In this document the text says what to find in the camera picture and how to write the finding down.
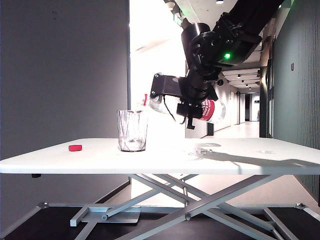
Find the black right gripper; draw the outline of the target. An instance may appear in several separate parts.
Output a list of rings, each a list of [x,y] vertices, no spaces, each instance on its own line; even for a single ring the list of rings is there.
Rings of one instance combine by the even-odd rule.
[[[201,118],[201,103],[205,99],[217,101],[218,96],[210,81],[196,71],[188,71],[186,77],[178,80],[182,101],[189,101],[177,104],[176,113],[188,119],[187,129],[194,130],[193,119]]]

